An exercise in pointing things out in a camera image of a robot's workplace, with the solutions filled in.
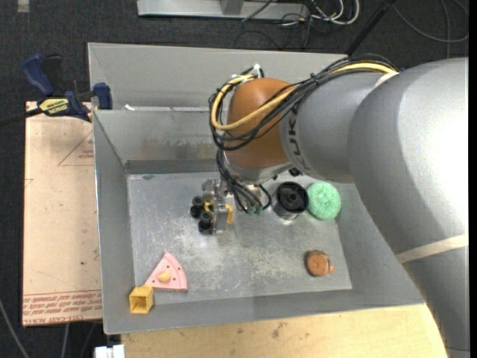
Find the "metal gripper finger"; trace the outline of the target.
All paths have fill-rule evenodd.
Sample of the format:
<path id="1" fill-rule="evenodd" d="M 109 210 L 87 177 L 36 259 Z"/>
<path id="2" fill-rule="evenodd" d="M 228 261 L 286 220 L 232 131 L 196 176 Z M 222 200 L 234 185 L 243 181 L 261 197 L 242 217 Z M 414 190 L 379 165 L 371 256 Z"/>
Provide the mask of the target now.
<path id="1" fill-rule="evenodd" d="M 213 228 L 215 233 L 223 233 L 229 224 L 229 216 L 231 214 L 231 207 L 228 204 L 214 205 L 214 222 Z"/>
<path id="2" fill-rule="evenodd" d="M 213 204 L 224 203 L 224 189 L 221 179 L 208 179 L 202 184 L 203 200 Z"/>

